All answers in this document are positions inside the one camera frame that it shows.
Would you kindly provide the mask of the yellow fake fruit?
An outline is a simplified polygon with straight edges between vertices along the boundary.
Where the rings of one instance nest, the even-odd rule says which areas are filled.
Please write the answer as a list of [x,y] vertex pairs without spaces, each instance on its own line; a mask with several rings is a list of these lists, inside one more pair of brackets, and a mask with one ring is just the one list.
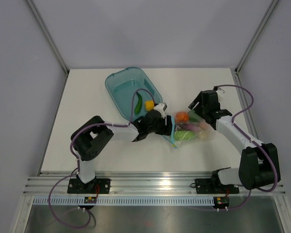
[[145,110],[146,110],[147,112],[149,112],[149,111],[151,111],[152,109],[154,109],[154,107],[155,107],[155,103],[154,103],[154,101],[152,101],[152,100],[147,100],[147,101],[145,102]]

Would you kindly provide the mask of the green fake chili pepper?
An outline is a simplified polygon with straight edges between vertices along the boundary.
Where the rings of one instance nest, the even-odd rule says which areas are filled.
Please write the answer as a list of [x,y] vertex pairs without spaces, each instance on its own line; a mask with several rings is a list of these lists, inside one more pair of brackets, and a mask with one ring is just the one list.
[[136,95],[138,97],[138,101],[137,101],[137,104],[135,106],[134,113],[136,115],[138,115],[141,111],[141,108],[142,108],[143,99],[142,99],[142,96],[138,92],[136,93]]

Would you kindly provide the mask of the clear zip top bag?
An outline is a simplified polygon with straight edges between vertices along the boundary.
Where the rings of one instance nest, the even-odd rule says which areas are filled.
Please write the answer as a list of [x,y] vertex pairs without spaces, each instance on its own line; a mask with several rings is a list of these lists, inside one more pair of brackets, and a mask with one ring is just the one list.
[[193,110],[172,114],[171,123],[171,135],[163,137],[173,148],[178,148],[182,142],[208,140],[213,135],[213,128]]

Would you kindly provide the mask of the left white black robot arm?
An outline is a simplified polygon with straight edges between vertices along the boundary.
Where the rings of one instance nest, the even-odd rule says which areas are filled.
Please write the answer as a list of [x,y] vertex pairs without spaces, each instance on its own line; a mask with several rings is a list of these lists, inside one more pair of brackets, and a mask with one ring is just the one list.
[[128,124],[113,124],[94,116],[71,136],[70,151],[77,159],[77,174],[70,179],[67,192],[93,194],[98,191],[94,160],[110,141],[138,142],[151,133],[169,136],[173,141],[174,131],[174,118],[158,110],[151,110]]

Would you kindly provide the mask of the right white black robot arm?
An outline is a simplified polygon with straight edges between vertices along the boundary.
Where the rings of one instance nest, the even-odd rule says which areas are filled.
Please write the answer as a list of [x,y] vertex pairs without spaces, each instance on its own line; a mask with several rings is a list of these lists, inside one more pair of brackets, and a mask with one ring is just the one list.
[[235,122],[236,115],[221,109],[217,89],[201,91],[189,109],[222,134],[240,154],[237,168],[212,172],[210,186],[213,191],[222,192],[228,185],[241,185],[247,190],[262,192],[275,190],[281,179],[276,146],[265,144],[242,130]]

